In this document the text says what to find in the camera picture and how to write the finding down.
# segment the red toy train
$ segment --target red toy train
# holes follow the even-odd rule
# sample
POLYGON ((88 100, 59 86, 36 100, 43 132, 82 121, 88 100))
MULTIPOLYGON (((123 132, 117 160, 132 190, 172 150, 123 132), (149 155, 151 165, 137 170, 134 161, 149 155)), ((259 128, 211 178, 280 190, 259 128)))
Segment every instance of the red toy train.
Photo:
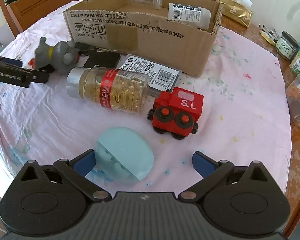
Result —
POLYGON ((147 118, 157 133, 171 132, 175 139, 181 140, 198 131, 202 107, 202 95, 175 87, 172 93, 160 93, 147 118))

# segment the wooden table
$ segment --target wooden table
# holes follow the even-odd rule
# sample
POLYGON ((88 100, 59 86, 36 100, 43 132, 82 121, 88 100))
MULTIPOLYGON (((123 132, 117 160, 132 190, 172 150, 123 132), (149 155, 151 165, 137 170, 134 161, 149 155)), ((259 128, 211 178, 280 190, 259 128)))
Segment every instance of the wooden table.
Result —
MULTIPOLYGON (((240 25, 239 23, 231 20, 226 16, 222 16, 221 26, 232 30, 239 35, 253 41, 259 46, 263 47, 267 51, 271 52, 279 59, 280 68, 282 71, 282 76, 286 85, 286 88, 292 83, 296 78, 296 75, 290 71, 289 64, 287 60, 281 57, 275 50, 274 46, 270 45, 259 33, 260 29, 255 25, 250 25, 247 29, 246 27, 240 25)), ((298 201, 300 200, 300 128, 296 127, 292 120, 291 123, 291 140, 292 140, 292 152, 290 160, 289 178, 286 188, 286 197, 289 200, 291 210, 295 210, 298 201)))

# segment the tissue pack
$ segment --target tissue pack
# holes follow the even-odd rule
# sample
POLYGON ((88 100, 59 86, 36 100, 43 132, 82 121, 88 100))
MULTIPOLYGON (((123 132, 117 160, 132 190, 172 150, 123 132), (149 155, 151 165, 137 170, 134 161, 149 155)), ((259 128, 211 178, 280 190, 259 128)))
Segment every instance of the tissue pack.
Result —
POLYGON ((218 0, 218 2, 223 4, 223 15, 247 28, 250 26, 252 11, 232 0, 218 0))

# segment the ribbed gray surface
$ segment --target ribbed gray surface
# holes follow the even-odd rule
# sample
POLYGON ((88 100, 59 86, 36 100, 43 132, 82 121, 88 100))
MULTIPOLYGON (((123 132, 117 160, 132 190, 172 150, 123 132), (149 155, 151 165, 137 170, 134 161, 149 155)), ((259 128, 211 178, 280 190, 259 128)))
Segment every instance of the ribbed gray surface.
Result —
MULTIPOLYGON (((2 239, 30 240, 9 234, 2 239)), ((96 203, 68 231, 46 240, 234 240, 211 226, 194 204, 177 201, 172 193, 118 193, 110 202, 96 203)), ((262 238, 283 240, 279 234, 262 238)))

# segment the gray plush toy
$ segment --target gray plush toy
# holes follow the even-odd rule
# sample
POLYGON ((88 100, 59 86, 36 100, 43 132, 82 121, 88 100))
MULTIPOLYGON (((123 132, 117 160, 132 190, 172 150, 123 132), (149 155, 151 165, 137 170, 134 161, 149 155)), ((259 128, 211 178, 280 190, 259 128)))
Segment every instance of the gray plush toy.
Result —
POLYGON ((51 65, 60 74, 68 74, 78 63, 79 49, 75 48, 73 41, 60 41, 55 46, 49 46, 46 40, 41 37, 34 52, 34 69, 51 65))

